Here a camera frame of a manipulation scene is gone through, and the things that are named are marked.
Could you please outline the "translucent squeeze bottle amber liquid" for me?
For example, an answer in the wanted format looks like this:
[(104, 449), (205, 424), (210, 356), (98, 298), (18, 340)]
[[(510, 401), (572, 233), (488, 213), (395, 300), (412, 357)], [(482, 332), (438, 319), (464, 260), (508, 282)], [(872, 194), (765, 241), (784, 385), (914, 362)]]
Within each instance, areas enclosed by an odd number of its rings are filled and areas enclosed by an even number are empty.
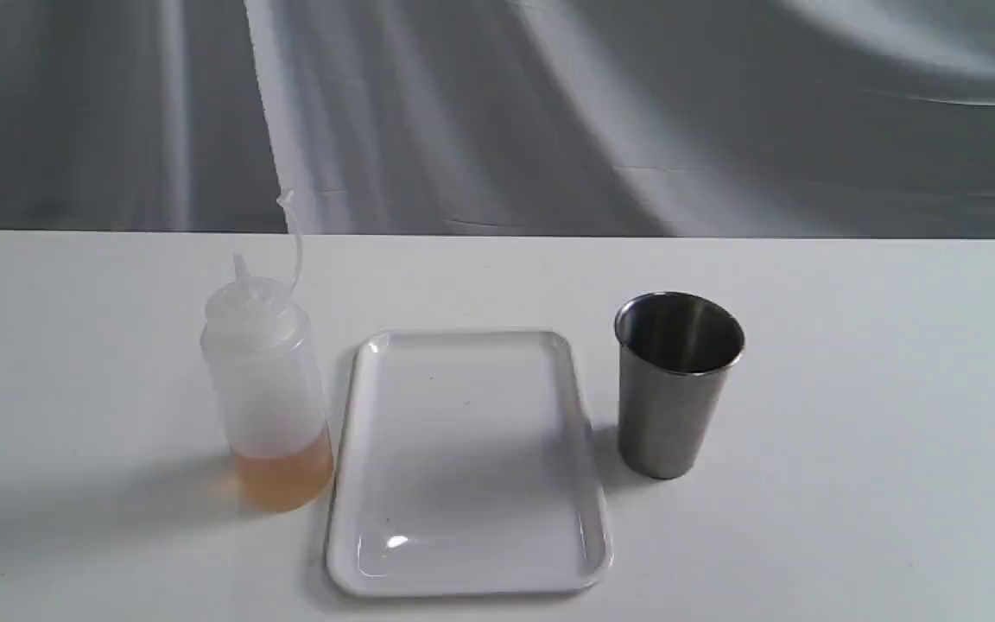
[(312, 503), (334, 476), (313, 324), (295, 296), (304, 245), (292, 190), (277, 205), (294, 238), (291, 278), (254, 275), (234, 253), (232, 279), (206, 300), (199, 340), (238, 491), (266, 512)]

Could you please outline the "stainless steel cup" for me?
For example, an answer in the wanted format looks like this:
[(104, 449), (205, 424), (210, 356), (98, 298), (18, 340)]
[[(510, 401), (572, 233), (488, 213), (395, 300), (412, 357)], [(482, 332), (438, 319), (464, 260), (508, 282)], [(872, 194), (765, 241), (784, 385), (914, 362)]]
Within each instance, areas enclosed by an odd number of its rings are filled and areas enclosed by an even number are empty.
[(640, 475), (680, 478), (694, 468), (727, 375), (742, 358), (742, 324), (701, 296), (658, 291), (628, 300), (613, 334), (619, 455)]

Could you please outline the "white rectangular plastic tray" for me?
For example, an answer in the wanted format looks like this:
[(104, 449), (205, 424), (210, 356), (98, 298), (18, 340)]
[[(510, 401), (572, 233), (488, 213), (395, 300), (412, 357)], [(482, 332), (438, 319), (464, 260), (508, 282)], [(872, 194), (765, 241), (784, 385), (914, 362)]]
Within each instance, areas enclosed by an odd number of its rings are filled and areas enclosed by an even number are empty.
[(613, 547), (568, 342), (387, 331), (356, 347), (326, 570), (352, 597), (553, 595)]

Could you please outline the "grey backdrop cloth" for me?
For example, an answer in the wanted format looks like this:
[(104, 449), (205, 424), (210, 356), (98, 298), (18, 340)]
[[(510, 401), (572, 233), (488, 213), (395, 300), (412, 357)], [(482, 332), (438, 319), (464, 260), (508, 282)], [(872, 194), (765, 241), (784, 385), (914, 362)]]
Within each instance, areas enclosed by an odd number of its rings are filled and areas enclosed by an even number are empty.
[(0, 229), (995, 238), (995, 1), (0, 1)]

